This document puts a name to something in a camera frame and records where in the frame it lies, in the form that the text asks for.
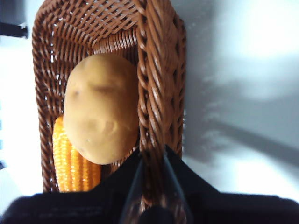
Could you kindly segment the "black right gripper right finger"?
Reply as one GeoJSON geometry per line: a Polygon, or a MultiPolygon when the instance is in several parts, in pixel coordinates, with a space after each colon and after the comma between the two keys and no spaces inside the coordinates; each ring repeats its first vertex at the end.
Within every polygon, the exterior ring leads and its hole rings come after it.
{"type": "Polygon", "coordinates": [[[167,158],[196,224],[297,224],[299,204],[270,195],[223,193],[193,172],[169,147],[167,158]]]}

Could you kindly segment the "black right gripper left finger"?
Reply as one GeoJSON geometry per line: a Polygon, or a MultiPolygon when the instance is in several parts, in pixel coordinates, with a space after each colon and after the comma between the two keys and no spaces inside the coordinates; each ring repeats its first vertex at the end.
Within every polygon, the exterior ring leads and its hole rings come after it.
{"type": "Polygon", "coordinates": [[[88,192],[43,193],[14,200],[2,224],[116,224],[141,157],[133,152],[107,179],[88,192]]]}

